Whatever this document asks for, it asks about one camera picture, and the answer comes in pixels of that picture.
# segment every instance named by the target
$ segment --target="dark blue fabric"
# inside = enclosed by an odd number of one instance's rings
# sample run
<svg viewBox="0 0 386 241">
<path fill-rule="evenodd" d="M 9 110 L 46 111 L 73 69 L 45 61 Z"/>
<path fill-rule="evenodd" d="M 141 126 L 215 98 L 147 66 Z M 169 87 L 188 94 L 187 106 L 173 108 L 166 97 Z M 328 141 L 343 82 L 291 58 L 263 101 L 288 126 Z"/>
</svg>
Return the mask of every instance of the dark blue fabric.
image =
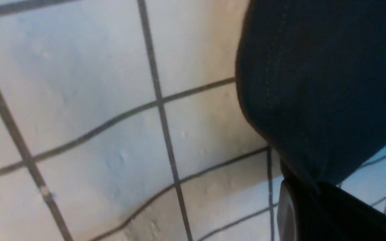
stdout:
<svg viewBox="0 0 386 241">
<path fill-rule="evenodd" d="M 386 1 L 252 0 L 236 79 L 299 179 L 341 182 L 386 144 Z"/>
</svg>

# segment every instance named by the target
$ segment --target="tile floor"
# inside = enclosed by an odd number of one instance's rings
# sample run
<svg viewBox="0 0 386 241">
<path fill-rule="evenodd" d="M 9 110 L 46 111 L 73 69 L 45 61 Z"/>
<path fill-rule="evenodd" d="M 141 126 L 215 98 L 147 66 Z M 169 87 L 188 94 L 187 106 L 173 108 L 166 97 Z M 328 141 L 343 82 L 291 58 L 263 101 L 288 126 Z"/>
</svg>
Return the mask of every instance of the tile floor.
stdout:
<svg viewBox="0 0 386 241">
<path fill-rule="evenodd" d="M 230 79 L 247 4 L 0 0 L 0 92 L 32 155 L 0 118 L 0 241 L 279 240 L 279 156 Z M 386 212 L 386 147 L 341 187 Z"/>
</svg>

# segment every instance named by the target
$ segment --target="denim jeans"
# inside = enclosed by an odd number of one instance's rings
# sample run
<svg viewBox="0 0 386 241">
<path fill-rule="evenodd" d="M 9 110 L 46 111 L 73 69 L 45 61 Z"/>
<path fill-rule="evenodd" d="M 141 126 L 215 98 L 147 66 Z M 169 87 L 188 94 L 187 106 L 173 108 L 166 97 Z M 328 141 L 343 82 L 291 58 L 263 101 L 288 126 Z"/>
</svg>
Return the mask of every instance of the denim jeans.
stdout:
<svg viewBox="0 0 386 241">
<path fill-rule="evenodd" d="M 386 145 L 386 1 L 251 0 L 236 78 L 298 179 L 341 182 Z"/>
</svg>

